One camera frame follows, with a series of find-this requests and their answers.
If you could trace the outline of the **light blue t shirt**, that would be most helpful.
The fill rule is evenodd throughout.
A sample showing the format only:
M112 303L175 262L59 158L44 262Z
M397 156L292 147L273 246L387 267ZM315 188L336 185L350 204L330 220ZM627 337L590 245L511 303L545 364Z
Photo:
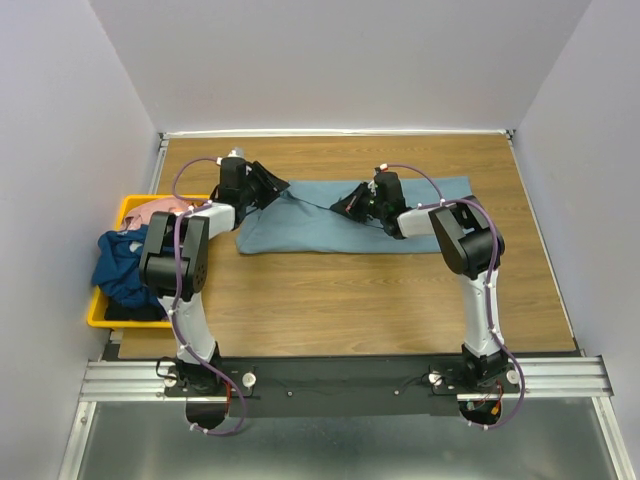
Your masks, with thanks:
M440 251L436 237L397 240L378 220L364 224L332 212L330 206L346 197L360 182L292 180L290 187L264 210L248 214L236 236L241 254L349 253L430 254Z

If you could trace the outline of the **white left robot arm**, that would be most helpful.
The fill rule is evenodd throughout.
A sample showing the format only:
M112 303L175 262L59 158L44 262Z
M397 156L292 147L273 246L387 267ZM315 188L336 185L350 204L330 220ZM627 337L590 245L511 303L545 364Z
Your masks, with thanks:
M207 198L172 195L187 204L179 213L151 216L139 263L143 285L157 298L177 344L177 383L189 384L201 395L228 384L219 367L219 347L204 310L202 290L208 275L209 243L239 228L247 214L264 210L290 183L258 161L237 152L211 160L219 167L219 182Z

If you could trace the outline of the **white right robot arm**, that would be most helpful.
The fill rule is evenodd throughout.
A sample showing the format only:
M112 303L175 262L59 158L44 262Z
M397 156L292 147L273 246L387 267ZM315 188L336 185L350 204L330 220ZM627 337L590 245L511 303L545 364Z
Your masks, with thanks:
M449 270L458 276L466 322L460 379L480 392L506 371L496 280L504 240L473 195L410 207L394 172L378 169L369 182L331 205L330 210L361 224L378 221L395 239L433 235Z

